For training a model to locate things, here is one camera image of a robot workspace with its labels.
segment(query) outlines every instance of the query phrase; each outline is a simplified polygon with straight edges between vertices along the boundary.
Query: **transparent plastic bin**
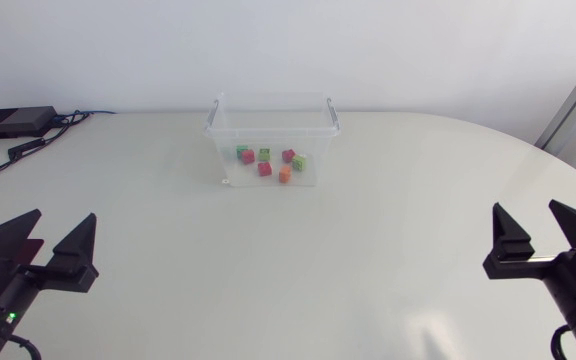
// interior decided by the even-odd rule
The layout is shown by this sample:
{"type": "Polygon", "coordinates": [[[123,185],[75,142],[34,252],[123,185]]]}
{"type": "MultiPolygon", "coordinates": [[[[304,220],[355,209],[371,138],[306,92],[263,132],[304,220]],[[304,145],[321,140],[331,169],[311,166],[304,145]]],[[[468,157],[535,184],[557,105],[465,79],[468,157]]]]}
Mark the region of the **transparent plastic bin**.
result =
{"type": "Polygon", "coordinates": [[[339,120],[330,98],[321,93],[221,94],[210,111],[204,132],[217,146],[232,186],[314,186],[339,120]],[[244,164],[237,146],[254,151],[255,161],[244,164]],[[260,176],[259,149],[270,149],[272,175],[260,176]],[[282,158],[292,149],[306,158],[302,171],[292,169],[286,183],[279,181],[282,158]]]}

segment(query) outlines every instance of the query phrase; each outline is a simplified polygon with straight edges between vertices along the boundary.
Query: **black electronic device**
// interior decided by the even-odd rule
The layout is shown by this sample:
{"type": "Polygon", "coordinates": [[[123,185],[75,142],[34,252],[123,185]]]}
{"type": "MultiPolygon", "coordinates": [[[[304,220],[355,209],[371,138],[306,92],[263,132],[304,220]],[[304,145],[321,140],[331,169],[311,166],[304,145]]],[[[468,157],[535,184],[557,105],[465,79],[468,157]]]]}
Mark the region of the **black electronic device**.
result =
{"type": "Polygon", "coordinates": [[[556,257],[536,258],[530,236],[499,204],[493,206],[493,249],[484,261],[490,279],[541,280],[567,325],[557,329],[551,342],[555,359],[565,359],[559,337],[572,330],[576,338],[576,210],[555,200],[549,205],[571,249],[556,257]]]}
{"type": "Polygon", "coordinates": [[[0,109],[0,139],[44,136],[52,128],[55,115],[52,106],[0,109]]]}
{"type": "Polygon", "coordinates": [[[90,214],[55,248],[46,266],[30,265],[43,240],[28,239],[41,213],[33,210],[0,225],[0,351],[7,341],[26,347],[40,359],[28,341],[13,335],[40,290],[88,292],[99,273],[92,264],[96,217],[90,214]]]}

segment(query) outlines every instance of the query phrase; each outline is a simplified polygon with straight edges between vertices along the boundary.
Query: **plastic bin handle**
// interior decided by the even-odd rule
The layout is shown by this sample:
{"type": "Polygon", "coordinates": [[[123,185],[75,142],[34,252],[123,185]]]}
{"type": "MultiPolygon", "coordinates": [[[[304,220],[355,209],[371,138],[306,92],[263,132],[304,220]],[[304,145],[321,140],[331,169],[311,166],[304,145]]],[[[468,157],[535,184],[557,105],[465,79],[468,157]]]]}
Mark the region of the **plastic bin handle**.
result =
{"type": "Polygon", "coordinates": [[[215,99],[215,106],[210,110],[210,114],[208,114],[208,119],[206,121],[206,126],[204,126],[204,130],[208,130],[209,127],[212,126],[212,122],[215,120],[215,114],[217,113],[217,108],[219,107],[219,99],[215,99]]]}
{"type": "Polygon", "coordinates": [[[339,128],[339,119],[337,118],[337,111],[335,110],[335,107],[332,106],[332,100],[330,98],[327,99],[327,102],[328,102],[328,110],[330,111],[330,117],[332,117],[332,124],[335,127],[335,129],[339,131],[340,128],[339,128]]]}

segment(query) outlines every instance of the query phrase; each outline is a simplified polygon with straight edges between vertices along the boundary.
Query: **orange block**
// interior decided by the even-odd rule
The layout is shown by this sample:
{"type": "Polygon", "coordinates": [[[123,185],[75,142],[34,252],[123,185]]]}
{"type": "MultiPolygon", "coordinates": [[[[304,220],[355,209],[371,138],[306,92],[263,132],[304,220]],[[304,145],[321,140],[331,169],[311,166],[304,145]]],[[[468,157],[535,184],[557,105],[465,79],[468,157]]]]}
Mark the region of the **orange block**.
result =
{"type": "Polygon", "coordinates": [[[281,170],[279,170],[279,182],[281,183],[287,183],[288,181],[290,181],[290,175],[292,174],[292,168],[290,167],[290,165],[284,165],[281,167],[281,170]]]}

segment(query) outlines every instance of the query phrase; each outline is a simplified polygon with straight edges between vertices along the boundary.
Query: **black cable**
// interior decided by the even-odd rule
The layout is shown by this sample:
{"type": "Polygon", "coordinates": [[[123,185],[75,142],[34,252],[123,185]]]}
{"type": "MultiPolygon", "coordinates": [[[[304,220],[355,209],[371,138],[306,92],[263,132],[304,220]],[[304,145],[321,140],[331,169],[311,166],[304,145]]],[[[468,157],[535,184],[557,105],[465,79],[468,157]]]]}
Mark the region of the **black cable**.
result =
{"type": "Polygon", "coordinates": [[[555,360],[566,360],[564,350],[561,348],[561,335],[568,331],[570,331],[570,327],[568,327],[568,325],[563,325],[557,328],[555,333],[552,334],[552,339],[550,340],[550,352],[555,360]]]}
{"type": "MultiPolygon", "coordinates": [[[[103,113],[112,113],[111,111],[97,111],[97,112],[103,112],[103,113]]],[[[72,126],[78,125],[80,122],[84,121],[85,119],[87,119],[90,115],[94,114],[95,112],[93,111],[79,111],[76,110],[74,113],[72,114],[68,114],[68,115],[57,115],[55,116],[55,118],[53,119],[53,124],[55,125],[55,127],[60,128],[59,131],[57,132],[57,134],[55,134],[54,136],[45,139],[45,143],[42,146],[37,147],[36,149],[33,149],[23,155],[21,155],[21,157],[19,157],[18,159],[10,160],[7,161],[3,164],[0,165],[0,171],[6,169],[8,166],[16,163],[17,161],[28,157],[34,153],[36,153],[37,151],[40,151],[44,148],[46,148],[46,146],[52,144],[55,140],[57,140],[59,137],[61,137],[66,131],[68,131],[68,129],[72,126]]]]}
{"type": "Polygon", "coordinates": [[[8,341],[14,342],[15,344],[19,344],[19,347],[22,347],[22,348],[28,350],[28,353],[30,354],[31,360],[41,360],[41,354],[39,353],[39,350],[37,349],[37,347],[35,345],[33,345],[30,342],[30,340],[26,340],[26,339],[19,337],[17,335],[10,335],[10,338],[8,339],[8,341]]]}

